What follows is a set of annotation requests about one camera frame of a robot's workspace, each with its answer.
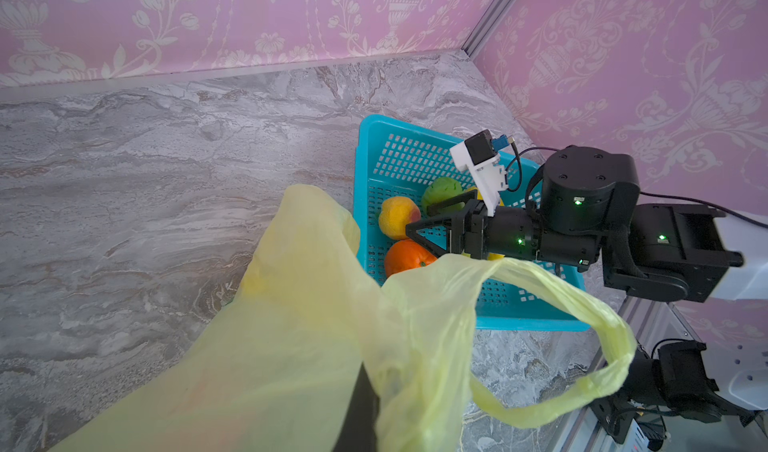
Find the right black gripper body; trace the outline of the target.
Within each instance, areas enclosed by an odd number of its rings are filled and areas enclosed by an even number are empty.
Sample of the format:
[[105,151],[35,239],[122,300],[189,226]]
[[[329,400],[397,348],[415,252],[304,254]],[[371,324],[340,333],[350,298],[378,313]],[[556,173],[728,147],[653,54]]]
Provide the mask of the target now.
[[451,218],[449,251],[587,269],[599,255],[637,267],[630,223],[640,195],[634,159],[592,147],[554,152],[528,182],[525,206],[491,212],[477,200]]

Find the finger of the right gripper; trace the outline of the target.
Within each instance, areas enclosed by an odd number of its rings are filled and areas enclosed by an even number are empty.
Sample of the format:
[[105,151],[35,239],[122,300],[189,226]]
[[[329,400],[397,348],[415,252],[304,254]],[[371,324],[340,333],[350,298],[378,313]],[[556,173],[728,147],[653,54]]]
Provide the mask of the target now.
[[442,214],[461,211],[465,207],[467,201],[474,200],[476,198],[477,198],[477,191],[475,189],[464,191],[461,195],[455,196],[444,202],[437,203],[430,206],[429,211],[437,212],[437,215],[428,216],[428,217],[434,217]]
[[428,217],[406,226],[406,237],[435,256],[453,252],[451,217]]

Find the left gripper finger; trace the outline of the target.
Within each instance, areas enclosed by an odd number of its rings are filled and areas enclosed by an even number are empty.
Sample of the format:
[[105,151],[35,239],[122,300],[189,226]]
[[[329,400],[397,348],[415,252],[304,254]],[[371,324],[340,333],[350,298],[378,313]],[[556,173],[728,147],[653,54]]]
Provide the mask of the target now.
[[374,452],[377,450],[375,423],[380,399],[364,366],[355,382],[344,422],[333,452]]

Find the green fruit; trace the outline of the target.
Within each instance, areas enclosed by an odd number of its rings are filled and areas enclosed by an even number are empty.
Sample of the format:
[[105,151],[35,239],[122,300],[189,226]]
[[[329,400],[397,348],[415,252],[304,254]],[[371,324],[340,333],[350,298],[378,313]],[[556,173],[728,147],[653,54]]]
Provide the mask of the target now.
[[451,177],[439,177],[435,179],[422,194],[422,211],[427,216],[437,215],[437,212],[429,211],[430,206],[461,195],[463,192],[464,188],[458,180]]

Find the orange round fruit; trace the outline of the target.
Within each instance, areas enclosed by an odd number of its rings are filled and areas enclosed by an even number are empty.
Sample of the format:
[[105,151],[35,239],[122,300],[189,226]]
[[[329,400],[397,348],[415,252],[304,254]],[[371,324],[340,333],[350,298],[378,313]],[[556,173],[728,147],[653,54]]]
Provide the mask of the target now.
[[426,248],[411,239],[398,241],[392,245],[384,259],[387,277],[407,270],[431,265],[437,257]]

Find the yellow-red peach fruit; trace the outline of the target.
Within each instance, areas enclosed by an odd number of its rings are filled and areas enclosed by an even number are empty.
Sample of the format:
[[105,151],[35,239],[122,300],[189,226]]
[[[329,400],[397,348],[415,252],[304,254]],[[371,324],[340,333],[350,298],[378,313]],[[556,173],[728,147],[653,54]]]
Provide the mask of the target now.
[[406,238],[406,226],[421,219],[421,210],[408,197],[395,196],[381,204],[378,225],[381,232],[392,240]]

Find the yellow-green plastic bag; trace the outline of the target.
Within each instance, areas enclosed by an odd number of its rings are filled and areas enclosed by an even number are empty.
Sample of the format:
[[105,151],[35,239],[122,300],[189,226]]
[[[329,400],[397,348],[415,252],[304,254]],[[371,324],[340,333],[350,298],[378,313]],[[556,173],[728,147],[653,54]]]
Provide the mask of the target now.
[[[380,409],[379,451],[453,451],[474,402],[538,428],[616,392],[636,342],[609,306],[538,265],[449,254],[376,282],[361,232],[323,190],[289,187],[234,300],[182,360],[59,444],[62,451],[329,451],[360,373]],[[472,374],[475,305],[488,279],[590,325],[604,368],[562,395],[505,407]]]

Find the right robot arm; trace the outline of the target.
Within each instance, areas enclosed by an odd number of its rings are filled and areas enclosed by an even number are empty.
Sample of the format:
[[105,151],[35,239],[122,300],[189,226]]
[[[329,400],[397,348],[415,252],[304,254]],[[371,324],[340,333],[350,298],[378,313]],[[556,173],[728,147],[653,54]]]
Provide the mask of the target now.
[[731,212],[689,198],[652,194],[640,203],[633,159],[592,147],[555,151],[529,179],[525,204],[504,206],[508,187],[501,142],[485,133],[451,149],[475,189],[433,203],[424,219],[405,228],[434,256],[492,254],[567,265],[603,267],[607,287],[657,302],[703,302],[718,292],[740,292],[745,251],[725,246]]

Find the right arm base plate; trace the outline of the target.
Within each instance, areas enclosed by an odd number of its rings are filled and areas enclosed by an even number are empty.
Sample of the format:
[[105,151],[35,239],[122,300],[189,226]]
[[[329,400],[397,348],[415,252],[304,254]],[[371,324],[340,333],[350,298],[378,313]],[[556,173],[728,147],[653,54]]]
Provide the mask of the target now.
[[660,451],[668,439],[658,408],[645,408],[620,397],[604,397],[589,408],[596,425],[587,451]]

